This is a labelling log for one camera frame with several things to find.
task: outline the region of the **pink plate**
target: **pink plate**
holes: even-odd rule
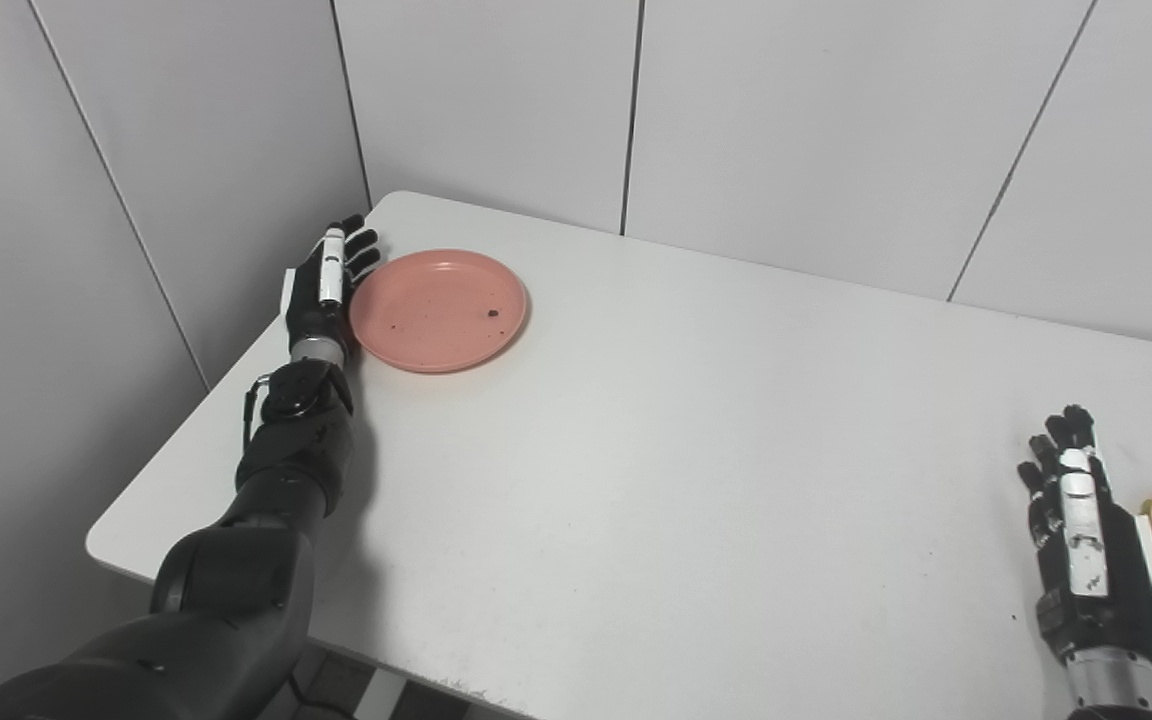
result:
[[[505,265],[467,250],[385,263],[349,302],[353,334],[414,373],[449,373],[500,353],[526,316],[526,291]]]

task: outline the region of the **white wall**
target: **white wall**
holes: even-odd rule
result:
[[[0,3],[0,682],[145,609],[88,528],[357,210],[328,1]]]
[[[370,210],[329,0],[36,0],[207,382]]]
[[[649,0],[626,234],[942,300],[1087,1]]]
[[[338,0],[372,199],[616,232],[637,3]]]
[[[1152,3],[1097,6],[955,300],[1152,340]]]
[[[376,200],[1152,340],[1152,3],[338,5]]]
[[[0,3],[0,682],[139,611],[83,536],[202,393],[29,6]]]

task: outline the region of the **white table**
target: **white table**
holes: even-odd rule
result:
[[[419,195],[369,223],[495,256],[532,314],[468,372],[362,364],[317,642],[544,720],[1068,712],[1011,469],[1079,402],[1120,500],[1152,495],[1152,343]],[[93,558],[151,578],[218,518],[283,361],[274,323]]]

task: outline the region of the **panel seam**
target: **panel seam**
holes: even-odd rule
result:
[[[96,150],[97,158],[100,159],[101,168],[105,169],[105,177],[109,180],[109,187],[114,188],[114,196],[118,197],[118,205],[123,210],[123,218],[127,219],[127,223],[132,228],[132,237],[136,238],[136,245],[141,248],[141,255],[145,258],[145,264],[150,270],[150,275],[154,279],[154,285],[159,288],[159,295],[162,297],[162,303],[168,309],[168,314],[172,316],[172,324],[175,325],[175,331],[180,335],[180,342],[183,343],[184,350],[189,355],[189,361],[194,364],[195,372],[198,374],[198,381],[202,382],[205,392],[211,392],[211,382],[207,382],[207,376],[202,372],[202,364],[198,361],[198,355],[194,351],[194,347],[189,344],[189,336],[185,335],[184,327],[180,324],[180,316],[177,310],[172,304],[172,297],[168,295],[168,290],[162,283],[162,276],[159,274],[159,270],[154,265],[154,259],[150,256],[150,250],[145,245],[145,238],[141,236],[141,228],[137,227],[136,220],[132,219],[132,212],[128,209],[127,197],[123,196],[123,190],[118,185],[118,181],[114,179],[114,169],[109,166],[109,158],[106,158],[105,150],[100,146],[100,142],[96,139],[96,131],[92,128],[91,120],[88,119],[88,112],[83,109],[82,101],[78,100],[78,90],[74,86],[73,79],[69,77],[69,73],[65,69],[65,65],[60,61],[60,53],[56,50],[56,45],[52,41],[51,32],[47,32],[47,26],[44,20],[41,20],[41,13],[38,10],[36,0],[26,0],[29,3],[29,12],[33,14],[35,22],[38,24],[38,31],[41,32],[41,38],[47,44],[47,51],[51,54],[51,60],[56,65],[56,69],[60,70],[60,77],[65,82],[65,90],[69,92],[69,99],[73,100],[74,108],[78,111],[78,118],[82,119],[83,128],[88,131],[88,139],[91,141],[92,147]]]
[[[344,78],[344,99],[349,104],[349,126],[353,128],[353,145],[358,151],[358,169],[362,170],[362,192],[367,197],[367,211],[376,209],[371,202],[371,183],[367,182],[367,164],[362,158],[362,135],[358,132],[358,112],[353,106],[353,85],[349,83],[349,65],[344,60],[344,37],[340,35],[340,17],[335,0],[328,0],[332,6],[332,28],[338,37],[338,54],[340,55],[340,76]]]
[[[968,251],[967,258],[963,260],[963,266],[958,270],[957,276],[954,279],[954,286],[950,288],[950,295],[946,297],[946,302],[954,302],[954,296],[958,291],[960,285],[963,283],[963,278],[968,272],[968,265],[972,264],[975,258],[975,252],[977,252],[978,247],[980,247],[980,241],[984,238],[984,233],[990,228],[990,222],[993,220],[993,215],[998,212],[998,206],[1002,205],[1002,196],[1007,194],[1007,190],[1011,187],[1011,177],[1015,177],[1016,168],[1020,167],[1020,159],[1025,154],[1025,150],[1029,147],[1029,142],[1034,137],[1034,129],[1038,128],[1039,120],[1043,120],[1043,112],[1047,109],[1047,104],[1052,99],[1052,94],[1056,92],[1056,84],[1060,82],[1062,74],[1064,74],[1064,68],[1069,65],[1069,59],[1074,56],[1074,50],[1078,46],[1078,40],[1083,37],[1083,31],[1087,28],[1087,21],[1092,18],[1092,10],[1096,9],[1096,5],[1100,0],[1092,0],[1092,3],[1087,6],[1087,12],[1083,13],[1083,20],[1078,23],[1078,31],[1074,32],[1074,40],[1069,44],[1069,50],[1064,51],[1064,58],[1061,58],[1060,67],[1056,68],[1055,76],[1052,77],[1051,85],[1047,85],[1047,94],[1043,96],[1041,104],[1038,105],[1038,113],[1034,114],[1032,123],[1029,123],[1029,129],[1025,132],[1025,138],[1020,143],[1020,150],[1016,151],[1016,156],[1011,159],[1011,167],[1007,168],[1007,174],[1002,179],[1002,185],[998,188],[998,194],[993,204],[990,206],[988,213],[984,217],[984,223],[980,223],[980,230],[975,237],[972,243],[972,249]]]
[[[639,111],[639,65],[643,61],[643,17],[646,0],[639,0],[639,25],[634,37],[634,76],[630,81],[630,129],[626,138],[626,185],[621,190],[621,234],[626,234],[626,219],[630,213],[630,167],[634,162],[634,122]]]

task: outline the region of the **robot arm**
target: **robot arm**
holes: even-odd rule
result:
[[[168,552],[150,614],[0,685],[0,720],[247,720],[278,692],[305,646],[312,552],[353,454],[349,295],[379,260],[361,217],[329,226],[294,274],[291,363],[265,382],[229,509]]]
[[[1038,629],[1064,666],[1070,719],[1152,720],[1152,532],[1114,502],[1087,410],[1052,415],[1047,433],[1030,438],[1037,464],[1018,471],[1043,576]]]

